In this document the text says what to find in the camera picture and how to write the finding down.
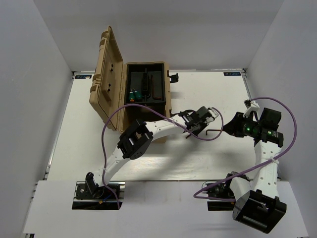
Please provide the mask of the brown hex key horizontal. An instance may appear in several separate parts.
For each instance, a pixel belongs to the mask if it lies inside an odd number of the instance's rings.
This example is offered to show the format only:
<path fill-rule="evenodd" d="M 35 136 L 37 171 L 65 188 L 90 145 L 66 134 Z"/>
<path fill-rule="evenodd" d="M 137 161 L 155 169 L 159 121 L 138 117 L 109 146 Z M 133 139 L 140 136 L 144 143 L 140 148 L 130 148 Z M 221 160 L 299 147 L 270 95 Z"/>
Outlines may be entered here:
<path fill-rule="evenodd" d="M 208 135 L 209 132 L 219 132 L 218 135 L 222 134 L 222 130 L 221 129 L 207 129 L 206 130 L 206 135 Z"/>

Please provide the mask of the brown hex key long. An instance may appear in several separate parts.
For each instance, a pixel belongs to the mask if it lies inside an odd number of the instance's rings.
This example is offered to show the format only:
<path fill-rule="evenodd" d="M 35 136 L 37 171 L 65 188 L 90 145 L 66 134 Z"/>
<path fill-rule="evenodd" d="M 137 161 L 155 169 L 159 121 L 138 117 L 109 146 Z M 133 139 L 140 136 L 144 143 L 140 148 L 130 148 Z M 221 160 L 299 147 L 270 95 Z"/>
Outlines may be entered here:
<path fill-rule="evenodd" d="M 154 100 L 161 100 L 160 96 L 156 96 L 155 95 L 155 82 L 154 82 L 154 76 L 153 75 L 151 75 L 151 81 L 152 81 L 152 98 Z"/>

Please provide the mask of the green screwdriver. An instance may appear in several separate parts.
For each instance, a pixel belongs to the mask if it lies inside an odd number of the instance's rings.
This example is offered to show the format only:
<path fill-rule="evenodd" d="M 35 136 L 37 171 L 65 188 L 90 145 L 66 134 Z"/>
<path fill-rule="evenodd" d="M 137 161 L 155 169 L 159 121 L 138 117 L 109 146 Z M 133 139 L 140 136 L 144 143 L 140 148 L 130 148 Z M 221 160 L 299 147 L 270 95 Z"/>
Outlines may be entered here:
<path fill-rule="evenodd" d="M 134 96 L 135 96 L 135 100 L 136 101 L 142 101 L 142 99 L 143 99 L 143 97 L 142 97 L 142 94 L 138 91 L 138 90 L 133 90 L 133 92 L 134 92 Z"/>
<path fill-rule="evenodd" d="M 134 89 L 131 89 L 130 92 L 129 92 L 129 95 L 128 95 L 128 101 L 129 103 L 134 103 L 136 101 L 136 98 L 135 98 L 135 90 Z"/>

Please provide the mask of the black toolbox tray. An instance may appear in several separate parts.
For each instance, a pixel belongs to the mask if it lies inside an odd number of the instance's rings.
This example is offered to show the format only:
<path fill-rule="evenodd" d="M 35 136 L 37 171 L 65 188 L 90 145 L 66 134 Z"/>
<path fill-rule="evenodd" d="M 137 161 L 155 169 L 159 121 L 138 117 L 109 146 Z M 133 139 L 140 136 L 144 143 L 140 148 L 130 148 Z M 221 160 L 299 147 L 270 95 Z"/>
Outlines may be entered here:
<path fill-rule="evenodd" d="M 152 98 L 152 81 L 154 76 L 155 95 L 161 100 Z M 165 96 L 165 65 L 163 62 L 152 63 L 129 63 L 127 65 L 127 78 L 125 86 L 124 104 L 131 104 L 128 95 L 131 89 L 138 90 L 142 94 L 142 101 L 135 101 L 136 104 L 157 106 L 166 104 Z"/>

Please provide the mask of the tan plastic toolbox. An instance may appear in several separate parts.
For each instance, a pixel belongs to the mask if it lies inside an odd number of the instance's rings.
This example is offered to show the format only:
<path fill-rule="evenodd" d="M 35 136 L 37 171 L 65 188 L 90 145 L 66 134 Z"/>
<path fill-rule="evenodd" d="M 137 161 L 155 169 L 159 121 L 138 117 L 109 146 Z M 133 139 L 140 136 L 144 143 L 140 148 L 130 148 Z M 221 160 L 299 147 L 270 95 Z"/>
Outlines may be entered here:
<path fill-rule="evenodd" d="M 109 123 L 108 128 L 119 133 L 123 133 L 136 119 L 144 121 L 161 119 L 156 114 L 141 108 L 141 104 L 124 104 L 127 65 L 129 63 L 152 62 L 124 63 L 112 27 L 109 26 L 101 34 L 99 57 L 92 79 L 89 102 L 102 121 Z M 172 111 L 170 79 L 168 77 L 169 65 L 166 62 L 163 63 L 165 65 L 166 104 L 145 106 L 169 118 Z"/>

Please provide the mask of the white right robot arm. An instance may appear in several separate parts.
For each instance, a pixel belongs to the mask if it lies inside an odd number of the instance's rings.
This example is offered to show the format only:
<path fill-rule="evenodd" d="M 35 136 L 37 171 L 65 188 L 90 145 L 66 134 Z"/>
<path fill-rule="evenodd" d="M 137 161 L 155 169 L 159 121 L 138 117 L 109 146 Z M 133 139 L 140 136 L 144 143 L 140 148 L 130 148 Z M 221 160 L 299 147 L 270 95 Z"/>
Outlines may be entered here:
<path fill-rule="evenodd" d="M 235 197 L 233 219 L 268 234 L 285 215 L 287 205 L 279 200 L 277 191 L 278 160 L 284 137 L 278 132 L 281 112 L 264 108 L 258 121 L 237 112 L 223 130 L 235 137 L 249 136 L 254 140 L 255 177 L 245 174 L 224 184 L 224 193 Z"/>

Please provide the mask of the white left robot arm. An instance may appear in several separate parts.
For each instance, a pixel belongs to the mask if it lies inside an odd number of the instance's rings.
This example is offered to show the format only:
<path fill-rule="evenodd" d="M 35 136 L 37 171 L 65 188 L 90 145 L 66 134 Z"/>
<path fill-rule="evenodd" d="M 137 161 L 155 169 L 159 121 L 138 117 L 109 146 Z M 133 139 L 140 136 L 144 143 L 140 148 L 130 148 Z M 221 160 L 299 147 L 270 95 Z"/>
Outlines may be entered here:
<path fill-rule="evenodd" d="M 171 118 L 158 121 L 135 120 L 121 134 L 114 152 L 106 159 L 105 165 L 97 172 L 87 173 L 85 191 L 93 198 L 105 194 L 105 184 L 129 161 L 143 156 L 149 145 L 160 138 L 173 134 L 188 132 L 198 136 L 211 122 L 219 116 L 212 108 L 202 106 L 191 113 L 182 111 Z"/>

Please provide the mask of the blue label right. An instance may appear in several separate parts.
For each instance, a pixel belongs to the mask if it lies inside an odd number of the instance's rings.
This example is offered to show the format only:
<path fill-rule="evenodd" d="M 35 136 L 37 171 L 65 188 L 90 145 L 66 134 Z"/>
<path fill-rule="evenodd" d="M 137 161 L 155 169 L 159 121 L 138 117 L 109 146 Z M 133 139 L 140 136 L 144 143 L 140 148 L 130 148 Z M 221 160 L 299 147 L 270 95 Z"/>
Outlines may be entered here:
<path fill-rule="evenodd" d="M 224 72 L 224 76 L 241 76 L 241 72 Z"/>

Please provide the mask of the blue label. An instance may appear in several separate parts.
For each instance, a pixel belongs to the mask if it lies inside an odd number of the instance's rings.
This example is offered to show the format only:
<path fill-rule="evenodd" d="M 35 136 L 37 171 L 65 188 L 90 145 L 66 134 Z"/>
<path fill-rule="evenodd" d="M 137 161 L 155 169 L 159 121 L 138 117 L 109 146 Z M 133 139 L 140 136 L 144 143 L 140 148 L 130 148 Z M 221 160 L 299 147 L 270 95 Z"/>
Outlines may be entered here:
<path fill-rule="evenodd" d="M 76 75 L 75 79 L 91 79 L 92 75 L 91 74 L 81 74 L 81 75 Z"/>
<path fill-rule="evenodd" d="M 224 76 L 241 76 L 241 72 L 224 72 Z"/>

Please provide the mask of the black toolbox latch rear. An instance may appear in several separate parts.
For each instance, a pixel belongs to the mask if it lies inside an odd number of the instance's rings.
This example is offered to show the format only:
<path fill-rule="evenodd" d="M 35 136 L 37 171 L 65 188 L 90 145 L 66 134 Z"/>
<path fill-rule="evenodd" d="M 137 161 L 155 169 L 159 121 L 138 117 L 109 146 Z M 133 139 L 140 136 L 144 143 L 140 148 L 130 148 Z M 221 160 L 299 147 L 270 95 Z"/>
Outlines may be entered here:
<path fill-rule="evenodd" d="M 170 83 L 177 83 L 179 81 L 179 75 L 178 73 L 169 75 Z"/>

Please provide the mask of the blue label left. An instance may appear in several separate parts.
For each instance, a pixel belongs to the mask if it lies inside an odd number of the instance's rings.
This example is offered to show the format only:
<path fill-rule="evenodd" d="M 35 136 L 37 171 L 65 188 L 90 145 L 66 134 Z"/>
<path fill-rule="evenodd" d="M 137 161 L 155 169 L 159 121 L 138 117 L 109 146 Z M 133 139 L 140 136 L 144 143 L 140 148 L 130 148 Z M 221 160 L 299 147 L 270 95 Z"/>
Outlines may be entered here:
<path fill-rule="evenodd" d="M 81 74 L 81 75 L 76 75 L 75 79 L 91 79 L 92 75 L 91 74 Z"/>

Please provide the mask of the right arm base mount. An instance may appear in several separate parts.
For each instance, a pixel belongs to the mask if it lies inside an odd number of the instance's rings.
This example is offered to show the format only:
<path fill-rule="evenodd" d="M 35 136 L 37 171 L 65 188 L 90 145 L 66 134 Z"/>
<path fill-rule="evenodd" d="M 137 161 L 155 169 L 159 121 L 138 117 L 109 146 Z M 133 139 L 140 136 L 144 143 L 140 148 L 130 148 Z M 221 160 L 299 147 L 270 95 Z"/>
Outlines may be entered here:
<path fill-rule="evenodd" d="M 232 190 L 229 187 L 230 182 L 223 182 L 213 188 L 204 191 L 208 197 L 215 197 L 221 199 L 235 199 Z M 222 200 L 211 200 L 207 202 L 208 211 L 233 211 L 235 202 L 228 202 Z"/>

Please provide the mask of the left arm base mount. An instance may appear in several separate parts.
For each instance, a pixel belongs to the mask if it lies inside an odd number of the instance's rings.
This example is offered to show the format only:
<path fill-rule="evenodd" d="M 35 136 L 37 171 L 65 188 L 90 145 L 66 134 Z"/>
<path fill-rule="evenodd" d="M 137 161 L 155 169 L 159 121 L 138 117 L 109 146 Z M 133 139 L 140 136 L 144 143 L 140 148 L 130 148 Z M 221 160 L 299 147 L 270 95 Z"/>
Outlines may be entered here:
<path fill-rule="evenodd" d="M 115 195 L 104 186 L 91 194 L 83 181 L 77 182 L 72 210 L 119 210 Z"/>

